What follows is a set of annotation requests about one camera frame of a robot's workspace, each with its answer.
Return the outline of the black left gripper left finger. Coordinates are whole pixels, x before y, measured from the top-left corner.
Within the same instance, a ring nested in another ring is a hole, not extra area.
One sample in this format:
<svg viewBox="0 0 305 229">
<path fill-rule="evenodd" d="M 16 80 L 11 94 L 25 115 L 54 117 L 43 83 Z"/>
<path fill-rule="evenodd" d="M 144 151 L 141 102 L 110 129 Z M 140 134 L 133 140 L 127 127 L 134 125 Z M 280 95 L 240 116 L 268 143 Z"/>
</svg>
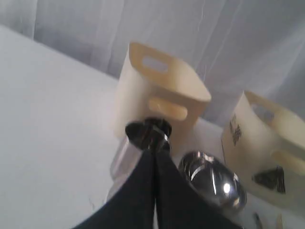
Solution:
<svg viewBox="0 0 305 229">
<path fill-rule="evenodd" d="M 152 229 L 154 204 L 154 156 L 147 150 L 118 192 L 76 228 Z"/>
</svg>

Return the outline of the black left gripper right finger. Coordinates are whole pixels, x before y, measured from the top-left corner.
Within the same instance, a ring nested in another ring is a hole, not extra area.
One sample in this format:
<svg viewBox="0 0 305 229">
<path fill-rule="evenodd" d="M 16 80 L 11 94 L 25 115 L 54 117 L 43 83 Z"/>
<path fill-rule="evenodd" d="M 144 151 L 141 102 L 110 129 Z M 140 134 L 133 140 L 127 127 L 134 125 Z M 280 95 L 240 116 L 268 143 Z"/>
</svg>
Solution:
<svg viewBox="0 0 305 229">
<path fill-rule="evenodd" d="M 169 152 L 155 153 L 155 200 L 160 229 L 239 229 L 181 176 Z"/>
</svg>

